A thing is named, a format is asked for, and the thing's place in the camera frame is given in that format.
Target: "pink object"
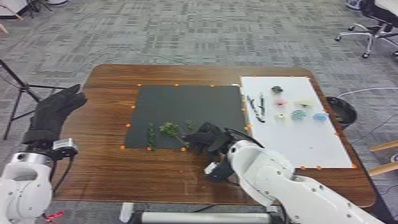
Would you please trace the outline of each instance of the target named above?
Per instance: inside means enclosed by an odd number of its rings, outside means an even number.
[[[288,102],[283,99],[276,99],[274,103],[277,106],[283,106]]]

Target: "cable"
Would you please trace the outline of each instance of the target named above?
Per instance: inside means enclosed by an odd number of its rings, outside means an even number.
[[[391,190],[395,187],[398,187],[398,184],[393,185],[393,186],[388,188],[386,192],[384,192],[380,195],[386,195],[386,194],[389,193],[389,190]]]
[[[283,221],[284,221],[284,224],[290,224],[288,213],[286,213],[286,209],[284,209],[283,204],[279,205],[279,207],[281,207],[281,211],[283,211]]]
[[[336,97],[340,98],[341,96],[345,96],[348,94],[361,93],[361,92],[370,91],[370,90],[398,90],[398,87],[380,87],[380,88],[359,89],[359,90],[354,90],[350,92],[341,93]]]
[[[224,128],[226,132],[229,134],[238,135],[242,138],[245,138],[249,141],[252,141],[252,143],[256,143],[256,145],[260,146],[260,148],[265,148],[261,143],[258,142],[258,140],[245,134],[242,133],[238,130],[231,129],[231,128]]]
[[[194,212],[201,212],[201,211],[205,211],[206,209],[210,209],[212,207],[215,207],[215,205],[208,205],[206,207],[203,207],[201,209],[197,209]]]
[[[53,167],[52,167],[52,173],[50,173],[50,182],[53,180],[55,170],[57,170],[57,160],[53,160]]]
[[[384,124],[388,124],[388,122],[389,122],[389,120],[395,118],[398,116],[398,114],[396,115],[393,115],[391,117],[389,117],[389,119],[382,122],[382,124],[372,129],[372,131],[368,132],[368,134],[352,142],[352,144],[356,144],[366,137],[368,137],[368,135],[373,133],[373,131],[384,126]]]
[[[64,172],[64,174],[62,174],[62,177],[61,177],[61,179],[59,179],[59,183],[57,183],[55,188],[53,188],[53,195],[55,195],[55,193],[57,193],[59,186],[61,186],[61,184],[62,184],[62,182],[64,182],[64,179],[66,179],[66,176],[68,176],[68,173],[69,173],[69,170],[71,170],[73,160],[75,160],[75,156],[69,157],[69,164],[68,164],[66,172]]]

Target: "blue object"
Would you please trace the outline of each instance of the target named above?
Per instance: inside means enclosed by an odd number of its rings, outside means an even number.
[[[295,110],[292,113],[292,119],[302,120],[304,117],[306,117],[306,112],[302,110]]]
[[[315,116],[313,116],[313,118],[315,118],[316,121],[325,121],[327,120],[327,117],[329,116],[327,116],[325,113],[316,113]]]

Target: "office chair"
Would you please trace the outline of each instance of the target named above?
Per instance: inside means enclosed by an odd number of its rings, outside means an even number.
[[[363,58],[368,58],[375,40],[384,40],[395,45],[395,47],[398,47],[396,42],[389,39],[398,35],[398,33],[393,33],[393,28],[398,27],[398,1],[363,0],[361,12],[368,18],[377,20],[379,25],[366,27],[364,25],[354,23],[354,25],[348,27],[348,31],[354,31],[356,28],[363,29],[363,31],[341,32],[334,40],[340,41],[341,37],[350,35],[368,36],[368,47],[363,54]]]
[[[395,147],[398,147],[398,141],[388,142],[382,145],[373,146],[370,148],[370,151],[375,152],[375,151],[391,149]],[[370,171],[368,171],[370,176],[388,173],[393,170],[398,170],[398,154],[393,155],[393,157],[391,157],[391,163],[388,163],[382,166],[379,166],[377,168],[370,169]]]

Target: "black cable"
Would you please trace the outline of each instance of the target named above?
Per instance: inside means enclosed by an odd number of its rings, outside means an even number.
[[[55,195],[55,193],[57,193],[59,186],[61,186],[61,184],[62,184],[62,182],[64,182],[64,179],[66,179],[66,176],[68,176],[68,173],[69,173],[69,170],[71,170],[73,160],[75,160],[75,156],[69,157],[69,164],[68,164],[66,172],[64,172],[64,174],[62,174],[62,177],[61,177],[61,179],[59,179],[59,183],[57,183],[55,188],[53,188],[53,195]]]
[[[283,221],[284,221],[284,224],[290,224],[288,213],[286,213],[286,209],[284,209],[283,204],[279,205],[279,207],[281,207],[281,210],[283,210]]]
[[[368,135],[373,133],[373,131],[384,126],[384,124],[389,123],[389,120],[391,120],[396,116],[398,116],[398,114],[393,115],[393,116],[389,117],[389,119],[388,119],[388,120],[382,122],[382,124],[372,129],[372,131],[370,131],[368,134],[357,139],[357,141],[352,142],[352,144],[356,144],[356,143],[368,137]]]
[[[206,207],[203,207],[201,209],[197,209],[194,212],[201,212],[201,211],[205,211],[206,209],[210,209],[212,207],[215,207],[215,205],[208,205]]]
[[[380,195],[386,195],[386,194],[389,193],[389,190],[391,190],[395,187],[398,187],[398,184],[393,185],[393,186],[388,188],[386,192],[384,192]]]
[[[242,133],[238,130],[231,128],[224,128],[224,129],[229,134],[238,135],[242,138],[245,138],[249,141],[252,141],[258,144],[260,148],[265,148],[258,140],[245,133]]]
[[[50,182],[53,180],[55,170],[57,170],[57,160],[53,160],[53,167],[52,167],[52,173],[50,173]]]

